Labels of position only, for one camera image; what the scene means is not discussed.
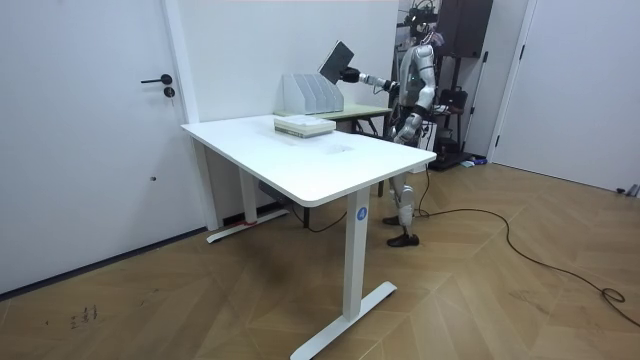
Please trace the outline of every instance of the baseboard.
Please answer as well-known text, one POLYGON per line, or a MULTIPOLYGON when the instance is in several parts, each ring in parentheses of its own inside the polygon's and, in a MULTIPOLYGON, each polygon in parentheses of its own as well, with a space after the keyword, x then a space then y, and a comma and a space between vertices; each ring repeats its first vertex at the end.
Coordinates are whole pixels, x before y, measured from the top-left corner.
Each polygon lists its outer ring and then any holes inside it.
POLYGON ((56 275, 56 276, 52 276, 52 277, 44 279, 44 280, 40 280, 40 281, 35 282, 33 284, 29 284, 29 285, 25 285, 23 287, 19 287, 19 288, 15 289, 15 290, 11 290, 11 291, 8 291, 6 293, 0 294, 0 302, 2 302, 4 300, 11 299, 11 298, 16 297, 16 296, 20 296, 20 295, 26 294, 26 293, 34 291, 34 290, 41 289, 41 288, 49 286, 49 285, 53 285, 53 284, 59 283, 61 281, 68 280, 68 279, 73 278, 75 276, 85 274, 85 273, 87 273, 89 271, 93 271, 93 270, 99 269, 99 268, 107 266, 107 265, 111 265, 111 264, 116 263, 118 261, 122 261, 124 259, 128 259, 128 258, 133 257, 133 256, 144 254, 144 253, 146 253, 148 251, 155 250, 155 249, 161 248, 163 246, 167 246, 167 245, 172 244, 174 242, 177 242, 177 241, 180 241, 180 240, 184 240, 186 238, 198 235, 198 234, 203 233, 205 231, 207 231, 207 228, 205 228, 205 227, 202 227, 202 228, 199 228, 199 229, 196 229, 196 230, 192 230, 192 231, 186 232, 184 234, 180 234, 180 235, 171 237, 169 239, 159 241, 157 243, 153 243, 153 244, 150 244, 150 245, 147 245, 147 246, 143 246, 141 248, 138 248, 138 249, 135 249, 135 250, 131 250, 131 251, 128 251, 128 252, 120 254, 120 255, 112 256, 110 258, 107 258, 107 259, 102 260, 102 261, 98 261, 98 262, 93 263, 93 264, 85 265, 85 266, 77 268, 75 270, 67 271, 66 273, 62 273, 60 275, 56 275))

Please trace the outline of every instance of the wooden floor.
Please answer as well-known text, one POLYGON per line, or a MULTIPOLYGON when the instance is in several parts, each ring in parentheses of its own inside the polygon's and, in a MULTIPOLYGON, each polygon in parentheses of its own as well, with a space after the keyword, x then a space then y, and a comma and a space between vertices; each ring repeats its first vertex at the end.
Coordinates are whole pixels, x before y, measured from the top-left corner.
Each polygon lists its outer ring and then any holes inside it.
MULTIPOLYGON (((421 194, 424 175, 411 182, 421 194)), ((365 293, 384 280, 398 291, 316 359, 640 359, 640 328, 585 284, 516 255, 499 220, 417 219, 421 245, 391 249, 398 229, 380 219, 393 209, 373 194, 365 293)), ((489 165, 433 174, 426 204, 504 215, 518 248, 616 287, 640 319, 640 200, 489 165)), ((313 210, 313 226, 345 208, 313 210)), ((340 315, 344 231, 313 234, 286 216, 7 300, 0 359, 288 359, 340 315)))

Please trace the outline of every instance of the black speaker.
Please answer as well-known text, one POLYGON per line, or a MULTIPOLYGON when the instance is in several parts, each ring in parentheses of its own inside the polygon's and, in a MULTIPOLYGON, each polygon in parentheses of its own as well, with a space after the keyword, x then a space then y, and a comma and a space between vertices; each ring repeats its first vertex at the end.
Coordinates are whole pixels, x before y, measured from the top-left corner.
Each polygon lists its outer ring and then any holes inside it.
POLYGON ((493 0, 442 0, 437 31, 445 44, 439 56, 480 58, 493 0))

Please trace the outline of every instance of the white door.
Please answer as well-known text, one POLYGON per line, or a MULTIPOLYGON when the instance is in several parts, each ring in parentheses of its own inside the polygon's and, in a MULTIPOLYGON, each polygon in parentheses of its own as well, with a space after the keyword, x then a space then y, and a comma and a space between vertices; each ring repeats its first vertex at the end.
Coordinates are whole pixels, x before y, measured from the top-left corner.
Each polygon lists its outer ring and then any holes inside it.
POLYGON ((637 0, 538 0, 494 162, 640 183, 639 13, 637 0))
POLYGON ((204 225, 179 100, 140 83, 168 39, 161 0, 0 5, 0 293, 204 225))

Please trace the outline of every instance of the blue logo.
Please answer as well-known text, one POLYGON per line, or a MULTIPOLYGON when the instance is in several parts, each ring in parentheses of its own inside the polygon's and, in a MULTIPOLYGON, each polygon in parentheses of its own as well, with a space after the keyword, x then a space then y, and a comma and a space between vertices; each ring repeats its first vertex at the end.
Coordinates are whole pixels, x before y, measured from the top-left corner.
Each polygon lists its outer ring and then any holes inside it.
POLYGON ((367 217, 367 208, 361 208, 358 210, 358 220, 362 221, 367 217))

